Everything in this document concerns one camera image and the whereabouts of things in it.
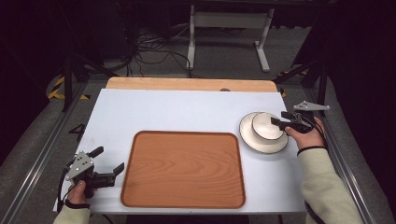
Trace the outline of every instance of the person's left hand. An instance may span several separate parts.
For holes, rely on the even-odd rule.
[[[67,199],[69,200],[69,202],[73,204],[87,203],[87,199],[85,198],[84,194],[86,186],[87,184],[85,183],[85,181],[78,181],[76,186],[72,190],[70,190],[69,194],[67,195]]]

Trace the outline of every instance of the white sleeve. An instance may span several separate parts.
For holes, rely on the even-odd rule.
[[[324,223],[362,223],[346,186],[334,171],[324,148],[303,151],[298,156],[303,168],[301,191],[305,201]],[[306,223],[316,223],[307,215]]]

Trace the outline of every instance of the wooden board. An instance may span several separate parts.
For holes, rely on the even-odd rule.
[[[255,91],[277,92],[270,80],[201,79],[169,77],[112,77],[107,89],[163,91]]]
[[[137,133],[121,201],[128,207],[239,208],[246,199],[240,161],[232,133]]]

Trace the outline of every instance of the sleeve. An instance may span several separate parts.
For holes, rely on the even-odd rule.
[[[54,224],[88,224],[90,207],[88,204],[72,204],[68,200],[55,218]]]
[[[344,182],[334,171],[324,148],[303,151],[298,156],[303,169],[302,194],[324,223],[362,223],[361,216]],[[317,223],[307,215],[306,223]]]

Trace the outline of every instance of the aluminum rail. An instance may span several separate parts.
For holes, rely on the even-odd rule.
[[[87,83],[78,83],[76,84],[76,89],[73,94],[73,99],[78,99],[79,96],[84,92]],[[41,149],[40,154],[38,155],[37,159],[35,160],[35,164],[32,166],[30,171],[28,172],[25,180],[23,181],[20,190],[18,191],[17,195],[14,198],[14,201],[8,208],[5,216],[3,217],[1,223],[3,224],[12,224],[16,223],[18,216],[21,213],[24,205],[26,204],[29,196],[31,195],[33,189],[35,188],[35,184],[37,183],[38,179],[40,178],[41,174],[47,162],[50,159],[50,155],[55,149],[56,142],[59,138],[59,135],[66,124],[70,114],[72,113],[73,109],[76,107],[78,100],[74,100],[69,108],[61,114],[61,116],[56,121],[55,127],[53,128],[49,138],[47,139],[46,144]]]
[[[317,97],[312,89],[304,89],[304,92],[308,102],[314,104],[317,103]],[[326,119],[321,120],[324,124],[326,140],[329,144],[329,154],[330,158],[332,159],[332,164],[334,165],[335,171],[340,175],[341,179],[346,184],[346,187],[349,189],[349,192],[361,214],[362,221],[367,224],[376,224],[373,214],[370,212],[369,206],[363,198],[361,188],[359,187],[355,176],[347,165],[347,162],[340,151],[340,147],[335,141],[331,124]]]

